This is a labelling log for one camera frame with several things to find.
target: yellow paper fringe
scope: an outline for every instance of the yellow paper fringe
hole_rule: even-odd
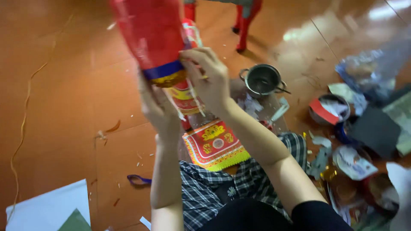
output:
[[[228,168],[230,166],[233,166],[233,165],[239,164],[243,161],[246,161],[249,158],[250,158],[250,154],[248,154],[247,151],[242,151],[242,152],[238,153],[237,155],[235,155],[233,157],[230,157],[228,159],[225,159],[225,160],[221,161],[220,163],[218,163],[216,165],[213,165],[213,166],[211,166],[209,168],[206,168],[206,169],[209,170],[209,171],[213,171],[213,172],[220,171],[220,170],[223,170],[223,169]]]

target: red paper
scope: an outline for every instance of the red paper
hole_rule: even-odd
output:
[[[311,107],[311,109],[315,113],[317,113],[317,115],[319,115],[321,118],[325,119],[326,121],[328,121],[332,125],[335,125],[336,123],[338,123],[339,118],[337,116],[331,114],[325,108],[323,108],[323,106],[321,105],[321,103],[318,99],[314,99],[313,101],[311,101],[309,106]]]

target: pot handle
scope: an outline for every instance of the pot handle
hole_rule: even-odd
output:
[[[245,79],[244,79],[244,77],[242,76],[242,74],[243,74],[244,72],[249,71],[249,70],[250,70],[250,69],[248,69],[248,68],[245,68],[245,69],[241,69],[241,70],[240,70],[240,73],[239,73],[238,75],[240,76],[240,79],[241,79],[242,81],[245,82]]]
[[[282,84],[282,87],[280,89],[275,90],[274,93],[283,93],[284,90],[287,89],[287,84],[284,81],[281,80],[281,84]]]

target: orange floor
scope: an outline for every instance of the orange floor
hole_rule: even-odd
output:
[[[32,81],[26,138],[15,158],[19,201],[98,179],[88,188],[93,230],[146,230],[139,218],[151,218],[150,189],[132,188],[125,176],[151,176],[155,131],[140,112],[135,61],[118,29],[108,30],[113,18],[106,0],[3,0],[0,9],[0,229],[16,193],[9,161],[20,141],[27,80],[57,40],[50,62]],[[238,36],[230,30],[235,16],[232,4],[200,0],[197,25],[205,46],[216,51],[232,78],[255,63],[277,67],[293,93],[285,96],[290,130],[320,133],[307,117],[310,99],[340,81],[334,71],[338,60],[378,47],[404,29],[411,22],[411,2],[266,0],[243,55],[236,53]],[[410,71],[400,74],[398,85],[410,82]],[[118,120],[120,128],[108,135],[107,145],[95,144],[97,131]]]

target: plaid fabric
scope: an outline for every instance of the plaid fabric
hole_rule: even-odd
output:
[[[291,132],[282,133],[278,138],[305,171],[307,147],[304,138]],[[289,219],[266,173],[253,158],[240,163],[234,177],[223,171],[211,172],[185,161],[180,161],[180,173],[185,230],[197,231],[217,215],[224,205],[214,192],[230,181],[234,181],[236,187],[231,192],[235,194],[234,198],[254,198],[271,205]]]

